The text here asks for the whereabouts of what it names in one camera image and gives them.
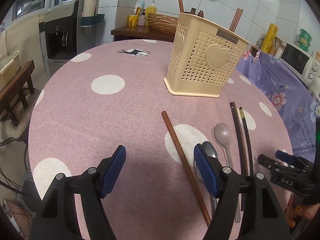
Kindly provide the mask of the person's right hand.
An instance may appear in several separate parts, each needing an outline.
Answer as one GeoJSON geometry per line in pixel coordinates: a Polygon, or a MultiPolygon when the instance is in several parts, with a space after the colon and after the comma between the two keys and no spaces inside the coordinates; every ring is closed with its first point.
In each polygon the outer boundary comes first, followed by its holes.
{"type": "Polygon", "coordinates": [[[294,206],[294,201],[295,195],[291,194],[288,205],[284,211],[286,222],[289,228],[293,228],[295,226],[295,219],[297,216],[312,220],[319,209],[319,203],[315,205],[299,204],[294,206]]]}

